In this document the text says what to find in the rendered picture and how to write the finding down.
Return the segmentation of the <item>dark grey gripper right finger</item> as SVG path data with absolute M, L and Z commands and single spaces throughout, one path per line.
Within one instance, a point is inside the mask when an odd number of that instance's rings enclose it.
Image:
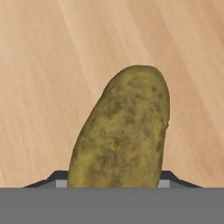
M 171 171 L 161 172 L 158 187 L 159 188 L 182 188 L 182 187 L 199 188 L 198 185 L 179 179 Z

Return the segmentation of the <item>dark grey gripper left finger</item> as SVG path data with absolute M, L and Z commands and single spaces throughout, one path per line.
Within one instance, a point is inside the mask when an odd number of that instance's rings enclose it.
M 68 171 L 54 171 L 48 178 L 30 184 L 28 188 L 66 188 Z

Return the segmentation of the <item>brown-green potato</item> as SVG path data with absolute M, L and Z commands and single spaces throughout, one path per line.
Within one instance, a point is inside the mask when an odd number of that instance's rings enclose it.
M 170 95 L 154 66 L 129 66 L 104 88 L 77 138 L 67 186 L 158 187 Z

